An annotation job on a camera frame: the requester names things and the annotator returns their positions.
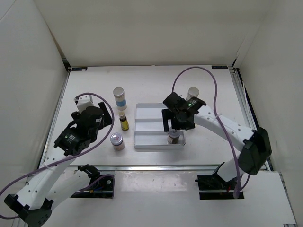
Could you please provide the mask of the short spice jar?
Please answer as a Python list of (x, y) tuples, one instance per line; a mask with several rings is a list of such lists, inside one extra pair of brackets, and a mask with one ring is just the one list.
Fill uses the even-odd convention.
[(167, 141), (169, 144), (184, 144), (184, 134), (181, 130), (170, 127), (167, 134)]
[(110, 142), (113, 145), (115, 151), (121, 151), (125, 148), (123, 136), (118, 132), (115, 132), (111, 135)]

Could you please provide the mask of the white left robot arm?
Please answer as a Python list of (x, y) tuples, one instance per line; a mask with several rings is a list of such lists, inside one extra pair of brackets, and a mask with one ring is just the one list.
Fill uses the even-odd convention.
[(114, 112), (108, 102), (97, 106), (86, 104), (71, 114), (73, 120), (60, 133), (54, 148), (61, 151), (47, 155), (43, 167), (30, 173), (32, 178), (16, 194), (8, 194), (5, 204), (30, 227), (41, 227), (53, 210), (73, 194), (95, 189), (112, 175), (101, 175), (92, 165), (79, 166), (77, 171), (58, 182), (66, 168), (78, 157), (92, 151), (98, 131), (113, 128)]

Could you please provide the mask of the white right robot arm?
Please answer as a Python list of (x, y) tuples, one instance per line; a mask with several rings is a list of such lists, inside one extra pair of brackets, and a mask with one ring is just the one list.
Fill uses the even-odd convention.
[(242, 126), (230, 119), (215, 114), (205, 101), (193, 97), (188, 101), (171, 93), (162, 109), (163, 129), (191, 130), (204, 127), (228, 141), (233, 158), (224, 162), (206, 176), (206, 184), (223, 189), (242, 174), (256, 175), (272, 154), (267, 130)]

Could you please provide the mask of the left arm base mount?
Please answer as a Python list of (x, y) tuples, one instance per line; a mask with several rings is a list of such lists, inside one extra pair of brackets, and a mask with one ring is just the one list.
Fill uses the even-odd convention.
[(92, 165), (78, 166), (77, 170), (85, 172), (90, 182), (84, 189), (75, 192), (71, 198), (93, 198), (93, 199), (113, 199), (115, 189), (115, 176), (111, 174), (101, 174)]

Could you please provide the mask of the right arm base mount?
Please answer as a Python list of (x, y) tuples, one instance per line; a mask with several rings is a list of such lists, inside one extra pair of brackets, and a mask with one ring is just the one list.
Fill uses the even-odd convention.
[(198, 184), (200, 200), (233, 200), (243, 199), (243, 192), (239, 192), (238, 197), (234, 197), (235, 189), (240, 189), (237, 186), (237, 177), (230, 181), (224, 181), (219, 175), (218, 170), (224, 164), (221, 163), (215, 171), (210, 175), (198, 175), (195, 182)]

